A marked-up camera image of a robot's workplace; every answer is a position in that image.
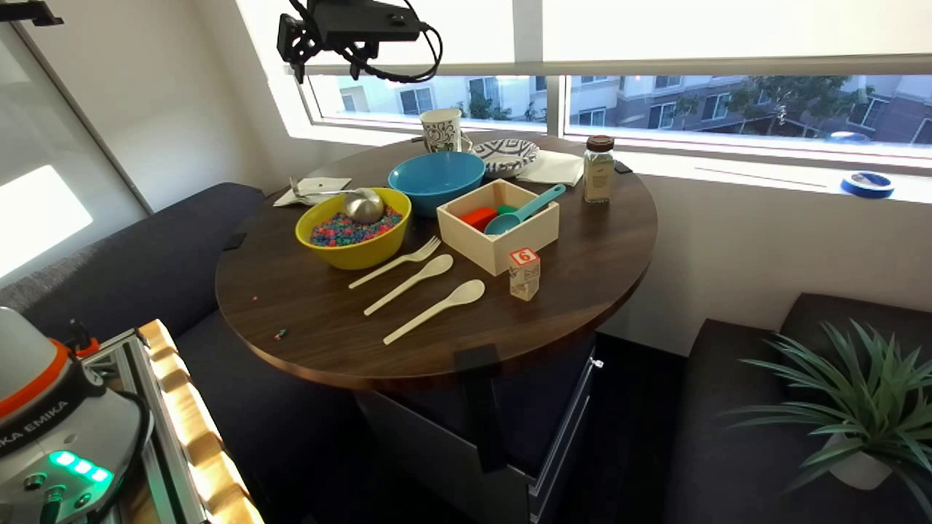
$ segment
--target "wooden box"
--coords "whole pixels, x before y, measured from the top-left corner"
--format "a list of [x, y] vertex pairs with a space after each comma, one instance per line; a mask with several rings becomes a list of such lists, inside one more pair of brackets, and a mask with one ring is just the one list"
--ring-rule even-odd
[[552, 201], [544, 208], [540, 208], [537, 216], [531, 216], [527, 222], [521, 222], [519, 227], [502, 236], [487, 236], [473, 224], [460, 222], [460, 216], [479, 207], [493, 207], [493, 208], [498, 208], [502, 203], [521, 207], [533, 198], [537, 192], [515, 185], [509, 179], [483, 184], [436, 207], [439, 239], [450, 246], [454, 246], [460, 257], [473, 258], [487, 273], [498, 275], [509, 267], [509, 252], [543, 249], [560, 239], [560, 203]]

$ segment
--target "small jar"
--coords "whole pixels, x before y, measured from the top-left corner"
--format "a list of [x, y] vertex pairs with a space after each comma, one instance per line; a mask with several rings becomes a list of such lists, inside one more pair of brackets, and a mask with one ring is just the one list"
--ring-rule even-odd
[[607, 133], [586, 140], [586, 163], [584, 163], [584, 201], [586, 203], [608, 203], [611, 176], [616, 176], [616, 140]]

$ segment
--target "green leaves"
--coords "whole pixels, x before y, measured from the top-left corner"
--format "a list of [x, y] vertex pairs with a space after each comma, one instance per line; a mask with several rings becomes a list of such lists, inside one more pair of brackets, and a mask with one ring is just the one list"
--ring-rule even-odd
[[815, 390], [822, 402], [779, 402], [728, 409], [734, 428], [798, 425], [809, 436], [833, 436], [801, 462], [798, 488], [856, 452], [885, 460], [932, 519], [932, 361], [920, 348], [904, 351], [895, 334], [850, 321], [850, 331], [822, 326], [831, 355], [774, 334], [770, 347], [782, 361], [742, 358], [793, 390]]

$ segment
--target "plate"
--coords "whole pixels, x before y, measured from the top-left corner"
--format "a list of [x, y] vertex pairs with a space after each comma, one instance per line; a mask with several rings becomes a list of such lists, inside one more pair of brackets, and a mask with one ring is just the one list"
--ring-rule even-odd
[[512, 176], [537, 159], [537, 144], [527, 140], [483, 140], [473, 152], [487, 163], [490, 175]]

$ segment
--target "round wooden table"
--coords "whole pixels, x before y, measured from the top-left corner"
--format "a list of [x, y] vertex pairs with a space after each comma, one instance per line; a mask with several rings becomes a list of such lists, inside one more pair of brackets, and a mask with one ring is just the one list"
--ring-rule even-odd
[[[527, 133], [540, 149], [584, 153], [584, 144]], [[352, 185], [386, 185], [387, 171], [422, 153], [420, 143], [374, 149], [319, 175], [352, 176]], [[495, 347], [498, 364], [586, 339], [642, 283], [655, 245], [655, 203], [636, 175], [619, 175], [611, 203], [586, 207], [581, 188], [560, 198], [560, 240], [540, 249], [543, 287], [531, 303], [509, 296], [509, 275], [490, 275], [453, 246], [454, 267], [415, 286], [364, 316], [362, 310], [422, 265], [403, 265], [351, 290], [362, 273], [336, 271], [295, 240], [300, 207], [262, 208], [237, 249], [217, 271], [218, 307], [228, 326], [270, 367], [351, 390], [390, 390], [457, 373], [454, 355]], [[415, 222], [406, 249], [436, 232]], [[386, 347], [383, 338], [444, 299], [464, 278], [483, 278], [487, 296], [450, 307]]]

